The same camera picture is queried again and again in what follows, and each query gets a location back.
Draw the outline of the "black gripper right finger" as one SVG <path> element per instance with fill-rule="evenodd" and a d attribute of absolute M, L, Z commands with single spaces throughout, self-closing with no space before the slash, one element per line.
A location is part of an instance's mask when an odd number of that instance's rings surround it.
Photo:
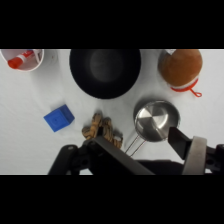
<path fill-rule="evenodd" d="M 183 175 L 203 175 L 205 173 L 207 140 L 194 136 L 189 139 L 178 128 L 169 129 L 168 143 L 184 161 Z"/>

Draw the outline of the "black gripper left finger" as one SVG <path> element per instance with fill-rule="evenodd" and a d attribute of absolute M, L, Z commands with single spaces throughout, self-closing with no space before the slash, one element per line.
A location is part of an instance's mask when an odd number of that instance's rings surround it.
<path fill-rule="evenodd" d="M 153 175 L 102 136 L 85 141 L 92 155 L 91 171 L 113 175 Z"/>

